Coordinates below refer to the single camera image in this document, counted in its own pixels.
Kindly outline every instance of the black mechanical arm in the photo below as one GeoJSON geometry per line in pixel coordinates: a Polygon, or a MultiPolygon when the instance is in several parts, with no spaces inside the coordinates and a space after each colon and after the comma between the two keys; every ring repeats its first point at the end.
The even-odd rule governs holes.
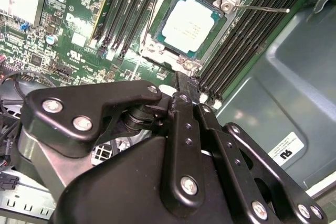
{"type": "Polygon", "coordinates": [[[323,210],[238,125],[219,125],[177,73],[172,97],[147,81],[36,90],[16,168],[49,188],[50,223],[328,223],[323,210]],[[152,136],[91,164],[92,149],[152,136]]]}

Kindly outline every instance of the blue component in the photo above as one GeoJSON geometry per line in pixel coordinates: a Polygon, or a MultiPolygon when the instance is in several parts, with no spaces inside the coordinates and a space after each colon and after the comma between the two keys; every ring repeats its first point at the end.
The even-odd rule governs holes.
{"type": "Polygon", "coordinates": [[[21,31],[26,31],[29,28],[29,23],[24,23],[20,26],[21,31]]]}

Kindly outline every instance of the motherboard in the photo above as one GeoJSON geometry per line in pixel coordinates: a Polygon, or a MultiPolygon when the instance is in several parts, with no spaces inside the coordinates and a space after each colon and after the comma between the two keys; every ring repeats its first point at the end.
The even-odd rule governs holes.
{"type": "Polygon", "coordinates": [[[2,75],[70,86],[198,79],[222,100],[306,0],[0,0],[2,75]]]}

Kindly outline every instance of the white printed marking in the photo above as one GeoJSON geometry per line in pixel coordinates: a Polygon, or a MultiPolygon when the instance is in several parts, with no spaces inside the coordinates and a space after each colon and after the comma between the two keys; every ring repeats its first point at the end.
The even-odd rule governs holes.
{"type": "Polygon", "coordinates": [[[289,133],[284,140],[271,150],[268,155],[279,165],[283,165],[297,154],[304,144],[294,132],[289,133]]]}

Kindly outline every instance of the metal rivet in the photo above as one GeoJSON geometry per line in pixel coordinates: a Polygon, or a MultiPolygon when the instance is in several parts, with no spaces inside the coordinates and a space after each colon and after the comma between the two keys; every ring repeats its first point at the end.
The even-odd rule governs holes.
{"type": "Polygon", "coordinates": [[[193,141],[192,141],[190,138],[187,138],[187,139],[185,140],[185,143],[186,143],[187,145],[193,145],[193,141]]]}
{"type": "Polygon", "coordinates": [[[237,126],[232,126],[232,130],[233,130],[234,132],[236,132],[237,134],[240,133],[240,130],[238,129],[237,126]]]}
{"type": "Polygon", "coordinates": [[[148,90],[151,91],[154,94],[157,94],[157,92],[158,92],[156,87],[154,87],[154,86],[148,86],[148,90]]]}
{"type": "Polygon", "coordinates": [[[265,207],[258,201],[252,202],[254,213],[262,220],[267,220],[267,211],[265,207]]]}
{"type": "Polygon", "coordinates": [[[322,218],[323,218],[323,216],[322,216],[320,210],[317,209],[317,207],[315,207],[315,206],[310,206],[310,209],[313,211],[313,213],[314,213],[319,219],[322,219],[322,218]]]}
{"type": "Polygon", "coordinates": [[[304,206],[304,205],[301,205],[299,204],[298,205],[298,208],[299,208],[299,211],[300,213],[307,219],[310,219],[310,214],[308,212],[308,209],[304,206]]]}
{"type": "Polygon", "coordinates": [[[184,94],[181,94],[181,95],[180,95],[180,98],[181,98],[183,101],[185,101],[185,102],[188,102],[188,101],[189,101],[188,97],[187,97],[186,95],[184,95],[184,94]]]}
{"type": "Polygon", "coordinates": [[[210,110],[207,106],[205,106],[205,105],[203,106],[203,110],[204,110],[205,112],[208,112],[208,113],[211,111],[211,110],[210,110]]]}
{"type": "Polygon", "coordinates": [[[186,194],[189,194],[189,195],[197,194],[196,182],[190,177],[185,176],[181,178],[181,187],[185,191],[186,194]]]}
{"type": "Polygon", "coordinates": [[[42,108],[49,113],[58,113],[63,109],[63,105],[56,100],[46,100],[42,103],[42,108]]]}
{"type": "Polygon", "coordinates": [[[90,129],[92,129],[91,120],[84,116],[79,116],[75,118],[72,123],[74,127],[78,129],[79,131],[89,131],[90,129]]]}

